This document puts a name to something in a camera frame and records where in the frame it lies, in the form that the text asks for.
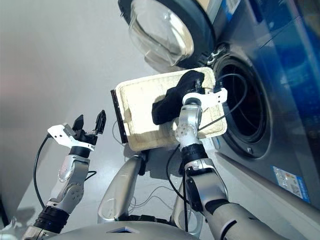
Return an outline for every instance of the front-load washing machine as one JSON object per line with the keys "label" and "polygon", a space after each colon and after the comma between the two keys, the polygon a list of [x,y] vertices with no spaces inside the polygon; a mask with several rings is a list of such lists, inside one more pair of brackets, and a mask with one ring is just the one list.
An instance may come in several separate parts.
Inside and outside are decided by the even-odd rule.
{"label": "front-load washing machine", "polygon": [[[129,33],[160,71],[242,75],[244,101],[216,149],[320,209],[320,1],[119,0]],[[244,86],[229,76],[227,114]]]}

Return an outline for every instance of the sticker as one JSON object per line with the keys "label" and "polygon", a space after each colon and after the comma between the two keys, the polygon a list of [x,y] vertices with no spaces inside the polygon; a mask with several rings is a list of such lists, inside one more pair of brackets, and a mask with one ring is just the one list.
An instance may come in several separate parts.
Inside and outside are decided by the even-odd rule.
{"label": "sticker", "polygon": [[226,18],[228,22],[232,19],[233,14],[235,13],[237,7],[239,6],[241,0],[223,0],[221,5],[225,11]]}
{"label": "sticker", "polygon": [[272,168],[280,187],[293,193],[307,203],[310,203],[307,188],[302,177],[296,176],[275,166],[272,166]]}

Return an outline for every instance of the gray wall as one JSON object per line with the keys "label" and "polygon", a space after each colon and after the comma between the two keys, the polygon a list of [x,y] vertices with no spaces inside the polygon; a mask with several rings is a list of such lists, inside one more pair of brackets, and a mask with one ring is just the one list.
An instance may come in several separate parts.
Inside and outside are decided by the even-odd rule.
{"label": "gray wall", "polygon": [[115,118],[104,103],[115,87],[109,80],[154,73],[127,29],[116,0],[0,1],[0,194],[9,218],[46,129],[81,113],[91,128],[102,108]]}

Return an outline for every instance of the beige tray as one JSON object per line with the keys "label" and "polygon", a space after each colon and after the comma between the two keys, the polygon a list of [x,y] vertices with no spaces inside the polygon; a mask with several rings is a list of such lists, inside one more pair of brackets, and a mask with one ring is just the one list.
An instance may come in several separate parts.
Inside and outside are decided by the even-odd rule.
{"label": "beige tray", "polygon": [[[115,91],[124,129],[129,146],[133,151],[177,143],[174,131],[178,125],[178,118],[162,125],[155,125],[152,121],[152,104],[163,99],[167,90],[175,87],[181,76],[189,70],[142,77],[124,81],[116,86]],[[202,87],[205,88],[207,94],[216,82],[212,69],[200,67],[194,70],[204,73]],[[221,104],[204,109],[200,128],[223,114],[224,110]],[[201,139],[211,138],[224,134],[226,130],[227,122],[223,118],[200,131],[198,135]]]}

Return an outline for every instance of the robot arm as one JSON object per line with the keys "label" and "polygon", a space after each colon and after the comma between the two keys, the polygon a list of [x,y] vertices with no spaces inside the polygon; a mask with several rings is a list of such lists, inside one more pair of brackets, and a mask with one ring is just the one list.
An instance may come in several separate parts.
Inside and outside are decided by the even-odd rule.
{"label": "robot arm", "polygon": [[202,107],[217,104],[218,93],[189,93],[183,98],[175,136],[180,142],[186,195],[193,210],[201,212],[217,240],[284,240],[245,208],[228,201],[227,188],[198,139]]}
{"label": "robot arm", "polygon": [[39,214],[33,226],[29,226],[23,239],[36,240],[50,238],[59,234],[67,219],[84,195],[84,182],[88,175],[90,151],[94,151],[98,134],[102,134],[106,124],[106,113],[99,113],[96,127],[85,132],[83,115],[78,117],[73,127],[68,124],[52,126],[49,134],[60,145],[69,147],[70,153],[58,172],[57,182],[45,208]]}

